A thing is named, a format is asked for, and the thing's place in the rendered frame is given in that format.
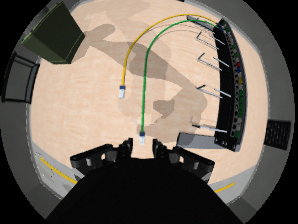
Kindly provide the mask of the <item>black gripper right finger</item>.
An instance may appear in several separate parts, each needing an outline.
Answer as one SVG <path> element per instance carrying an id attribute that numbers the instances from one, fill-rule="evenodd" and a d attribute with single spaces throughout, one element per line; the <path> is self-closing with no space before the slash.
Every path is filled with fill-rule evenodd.
<path id="1" fill-rule="evenodd" d="M 214 161 L 179 146 L 174 146 L 173 149 L 164 149 L 167 149 L 167 146 L 153 138 L 152 152 L 155 158 L 154 167 L 171 169 L 171 164 L 173 164 L 194 173 L 208 184 L 215 165 Z M 180 161 L 180 156 L 183 157 L 183 163 Z"/>

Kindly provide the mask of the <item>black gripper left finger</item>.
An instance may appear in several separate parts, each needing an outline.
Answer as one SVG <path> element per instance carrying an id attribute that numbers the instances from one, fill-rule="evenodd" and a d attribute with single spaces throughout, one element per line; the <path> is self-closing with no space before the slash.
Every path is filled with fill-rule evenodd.
<path id="1" fill-rule="evenodd" d="M 102 167 L 114 161 L 115 168 L 132 167 L 132 159 L 130 157 L 132 150 L 133 138 L 129 137 L 128 140 L 124 140 L 118 147 L 113 147 L 112 144 L 104 144 L 71 156 L 70 162 L 76 180 L 79 181 L 82 179 L 92 169 Z M 105 154 L 105 158 L 102 160 L 103 154 Z"/>

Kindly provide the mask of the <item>grey network cable plug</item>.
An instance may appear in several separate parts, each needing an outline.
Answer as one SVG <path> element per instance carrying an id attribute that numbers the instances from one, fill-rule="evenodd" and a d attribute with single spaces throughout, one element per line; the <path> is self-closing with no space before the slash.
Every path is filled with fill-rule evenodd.
<path id="1" fill-rule="evenodd" d="M 144 145 L 144 137 L 145 137 L 145 132 L 143 133 L 140 132 L 140 145 Z"/>

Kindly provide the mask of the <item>grey ethernet plug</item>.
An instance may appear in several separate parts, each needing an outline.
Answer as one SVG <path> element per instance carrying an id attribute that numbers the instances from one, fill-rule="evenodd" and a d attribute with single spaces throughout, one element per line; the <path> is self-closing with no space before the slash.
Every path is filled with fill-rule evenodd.
<path id="1" fill-rule="evenodd" d="M 119 98 L 124 98 L 125 86 L 120 85 Z"/>

